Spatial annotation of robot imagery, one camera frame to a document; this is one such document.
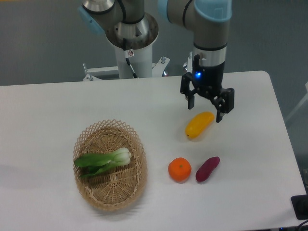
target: wicker basket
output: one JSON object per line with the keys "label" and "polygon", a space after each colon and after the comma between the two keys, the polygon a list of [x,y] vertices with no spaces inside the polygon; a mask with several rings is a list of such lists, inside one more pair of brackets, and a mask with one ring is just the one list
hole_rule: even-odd
{"label": "wicker basket", "polygon": [[132,154],[129,165],[116,167],[89,178],[79,178],[83,169],[74,165],[75,180],[82,197],[92,206],[105,211],[124,208],[143,192],[147,165],[143,146],[133,128],[121,121],[95,123],[79,136],[74,160],[84,153],[107,153],[126,147]]}

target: green leaf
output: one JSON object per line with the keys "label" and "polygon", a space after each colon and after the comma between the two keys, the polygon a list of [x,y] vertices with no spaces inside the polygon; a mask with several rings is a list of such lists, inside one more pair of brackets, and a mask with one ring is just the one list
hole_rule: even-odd
{"label": "green leaf", "polygon": [[115,164],[115,163],[114,163],[114,164],[104,165],[103,167],[99,168],[96,172],[81,175],[80,178],[95,176],[95,175],[98,175],[98,174],[100,174],[100,173],[106,172],[106,171],[108,171],[109,169],[114,168],[114,167],[116,167],[116,164]]}
{"label": "green leaf", "polygon": [[103,166],[88,166],[89,173],[95,173],[98,169],[102,168]]}
{"label": "green leaf", "polygon": [[102,166],[108,164],[113,159],[111,154],[86,153],[74,161],[78,167]]}

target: gray floor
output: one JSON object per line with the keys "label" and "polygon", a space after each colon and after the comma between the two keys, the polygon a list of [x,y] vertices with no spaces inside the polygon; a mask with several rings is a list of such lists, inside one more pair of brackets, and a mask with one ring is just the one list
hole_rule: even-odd
{"label": "gray floor", "polygon": [[[80,2],[0,2],[0,85],[81,81],[83,62],[88,68],[116,65],[105,36],[93,35],[83,25]],[[182,75],[192,33],[164,21],[156,0],[145,2],[160,27],[154,61],[164,55],[171,59],[169,74]],[[307,40],[308,1],[233,0],[225,72],[267,71],[286,117],[306,94]],[[300,169],[308,168],[308,103],[287,129]]]}

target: orange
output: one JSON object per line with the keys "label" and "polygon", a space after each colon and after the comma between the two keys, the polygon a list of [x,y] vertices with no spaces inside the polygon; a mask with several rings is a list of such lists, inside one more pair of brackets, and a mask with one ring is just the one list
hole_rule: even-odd
{"label": "orange", "polygon": [[173,180],[181,182],[189,177],[192,167],[186,159],[179,157],[170,162],[168,171]]}

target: light blue joint cap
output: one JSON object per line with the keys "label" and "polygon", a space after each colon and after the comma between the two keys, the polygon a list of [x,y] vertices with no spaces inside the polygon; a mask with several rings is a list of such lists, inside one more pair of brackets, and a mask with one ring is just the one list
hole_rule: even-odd
{"label": "light blue joint cap", "polygon": [[195,0],[195,9],[204,18],[223,23],[232,16],[232,0]]}
{"label": "light blue joint cap", "polygon": [[104,30],[101,28],[100,25],[89,15],[89,13],[82,7],[78,7],[78,12],[80,14],[81,19],[90,29],[93,34],[101,35],[104,33]]}
{"label": "light blue joint cap", "polygon": [[161,16],[163,16],[164,19],[166,19],[168,22],[168,13],[167,13],[167,5],[168,5],[168,0],[158,0],[158,12]]}

